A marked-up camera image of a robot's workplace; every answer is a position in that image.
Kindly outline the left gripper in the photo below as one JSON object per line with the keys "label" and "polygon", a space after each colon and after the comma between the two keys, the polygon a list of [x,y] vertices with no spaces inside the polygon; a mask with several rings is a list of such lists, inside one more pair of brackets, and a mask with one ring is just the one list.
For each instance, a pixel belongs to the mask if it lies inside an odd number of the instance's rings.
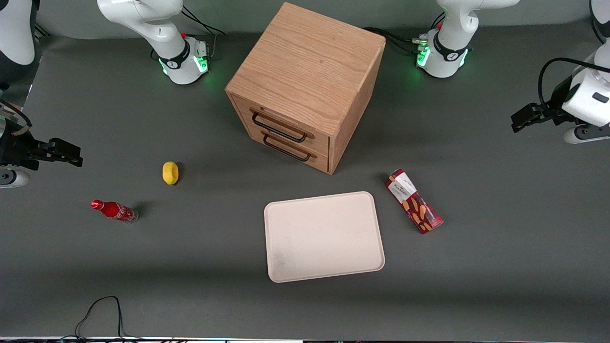
{"label": "left gripper", "polygon": [[594,125],[590,120],[577,119],[577,117],[563,110],[550,109],[545,111],[545,106],[542,104],[526,104],[511,115],[510,119],[513,133],[520,132],[534,124],[544,123],[545,119],[551,119],[556,125],[574,123],[575,126],[568,128],[563,134],[564,142],[572,145],[610,138],[609,123]]}

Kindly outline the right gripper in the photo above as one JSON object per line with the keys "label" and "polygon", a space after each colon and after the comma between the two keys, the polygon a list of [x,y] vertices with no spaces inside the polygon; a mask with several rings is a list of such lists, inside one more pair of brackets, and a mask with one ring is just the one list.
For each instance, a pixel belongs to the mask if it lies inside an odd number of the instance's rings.
{"label": "right gripper", "polygon": [[13,167],[26,167],[26,169],[37,170],[39,162],[29,158],[29,152],[39,146],[45,150],[39,157],[45,162],[65,162],[75,167],[82,167],[83,158],[80,149],[73,149],[73,145],[63,139],[52,138],[48,142],[33,138],[27,131],[22,135],[14,135],[11,129],[4,129],[1,135],[1,180],[0,188],[18,188],[29,183],[30,175],[24,170]]}

